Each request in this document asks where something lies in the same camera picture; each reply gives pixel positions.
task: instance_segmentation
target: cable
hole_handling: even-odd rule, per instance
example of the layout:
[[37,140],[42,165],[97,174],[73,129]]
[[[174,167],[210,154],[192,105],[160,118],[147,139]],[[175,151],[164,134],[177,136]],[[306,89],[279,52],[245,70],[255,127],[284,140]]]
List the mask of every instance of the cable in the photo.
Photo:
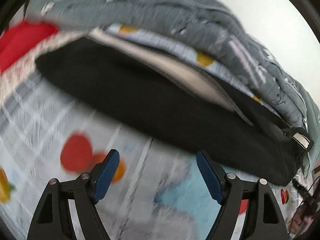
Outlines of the cable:
[[[319,175],[318,177],[316,177],[316,179],[313,181],[312,185],[311,185],[310,188],[308,189],[308,192],[311,190],[311,188],[314,186],[314,184],[316,183],[317,179],[319,179],[319,178],[320,178],[320,175]],[[296,215],[299,207],[303,204],[303,202],[304,202],[305,200],[306,200],[306,199],[304,198],[304,199],[301,201],[300,205],[297,207],[297,210],[296,210],[295,213],[293,214],[293,217],[292,217],[292,220],[291,220],[291,223],[290,223],[290,230],[289,230],[289,232],[288,232],[288,235],[289,235],[290,232],[291,232],[293,218],[294,218],[294,216]]]

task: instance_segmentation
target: metal screw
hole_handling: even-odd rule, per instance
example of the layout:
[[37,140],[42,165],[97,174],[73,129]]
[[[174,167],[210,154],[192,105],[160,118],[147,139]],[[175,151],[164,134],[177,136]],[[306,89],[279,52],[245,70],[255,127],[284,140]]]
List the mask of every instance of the metal screw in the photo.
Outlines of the metal screw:
[[227,177],[228,177],[229,179],[235,179],[235,178],[236,178],[236,175],[230,172],[230,173],[227,174]]
[[260,179],[259,181],[262,185],[267,185],[268,183],[265,179]]
[[90,177],[89,173],[83,173],[81,174],[81,179],[88,179]]
[[50,185],[54,185],[56,183],[57,183],[57,179],[55,179],[55,178],[49,180]]

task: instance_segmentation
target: folded blanket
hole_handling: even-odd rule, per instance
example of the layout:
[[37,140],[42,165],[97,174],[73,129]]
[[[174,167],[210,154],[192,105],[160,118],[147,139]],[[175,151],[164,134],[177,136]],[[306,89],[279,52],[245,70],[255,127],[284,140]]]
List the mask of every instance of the folded blanket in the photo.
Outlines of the folded blanket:
[[[30,0],[27,19],[61,28],[87,30],[118,22],[183,41],[223,63],[251,91],[293,127],[305,127],[319,140],[319,122],[307,111],[319,110],[307,92],[279,65],[272,53],[245,33],[239,21],[217,0]],[[320,153],[316,144],[304,159],[310,173]]]
[[181,41],[165,37],[158,33],[121,24],[112,24],[110,27],[103,28],[106,32],[117,35],[123,39],[133,41],[135,43],[161,49],[181,59],[182,61],[191,63],[199,68],[204,69],[208,73],[222,79],[229,85],[257,101],[273,114],[279,114],[264,100],[255,95],[246,85],[244,85],[236,76],[234,76],[228,68],[221,64],[218,60],[196,51],[193,47],[184,44]]

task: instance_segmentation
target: bedsheet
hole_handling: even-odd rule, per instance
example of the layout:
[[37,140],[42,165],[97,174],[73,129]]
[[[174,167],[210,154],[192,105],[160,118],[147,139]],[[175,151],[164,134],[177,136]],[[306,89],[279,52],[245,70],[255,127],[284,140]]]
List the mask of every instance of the bedsheet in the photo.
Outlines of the bedsheet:
[[[36,55],[62,46],[77,35],[81,34],[57,34],[51,38],[54,42],[39,44],[2,76],[0,166],[16,189],[7,204],[0,204],[1,217],[17,239],[27,238],[32,215],[49,179],[65,181],[78,176],[63,169],[60,153],[70,137],[81,133],[89,139],[93,154],[115,148],[126,165],[123,178],[110,186],[97,205],[111,239],[205,239],[220,206],[206,188],[195,153],[166,145],[97,113],[34,72]],[[15,69],[20,72],[10,73]],[[257,180],[224,168],[241,179]],[[297,178],[310,185],[310,177],[305,179],[300,171]],[[270,186],[288,224],[299,203],[297,193],[291,184]],[[289,192],[286,204],[282,204],[281,190]],[[70,206],[76,235],[83,239],[74,203]],[[238,217],[233,240],[239,239],[244,217],[245,213]]]

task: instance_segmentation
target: white wall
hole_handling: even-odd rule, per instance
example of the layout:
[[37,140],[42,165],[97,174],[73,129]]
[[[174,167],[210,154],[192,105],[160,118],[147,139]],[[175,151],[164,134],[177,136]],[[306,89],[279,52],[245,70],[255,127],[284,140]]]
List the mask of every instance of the white wall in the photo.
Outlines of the white wall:
[[320,44],[289,0],[220,0],[320,106]]

